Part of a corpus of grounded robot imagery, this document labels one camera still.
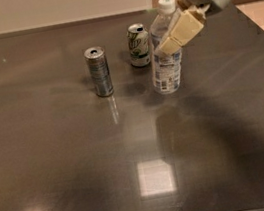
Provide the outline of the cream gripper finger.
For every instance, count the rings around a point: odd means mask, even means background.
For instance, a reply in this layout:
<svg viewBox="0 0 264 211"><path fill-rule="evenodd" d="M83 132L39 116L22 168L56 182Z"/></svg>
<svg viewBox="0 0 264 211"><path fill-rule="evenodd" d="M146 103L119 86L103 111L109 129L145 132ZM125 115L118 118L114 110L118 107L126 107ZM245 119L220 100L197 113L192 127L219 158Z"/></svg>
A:
<svg viewBox="0 0 264 211"><path fill-rule="evenodd" d="M180 10L187 10L187 6L182 0L174 0L176 2L176 7L179 7Z"/></svg>
<svg viewBox="0 0 264 211"><path fill-rule="evenodd" d="M195 5L187 10L177 9L154 54L168 57L183 48L203 29L206 22L205 12L205 8L197 8Z"/></svg>

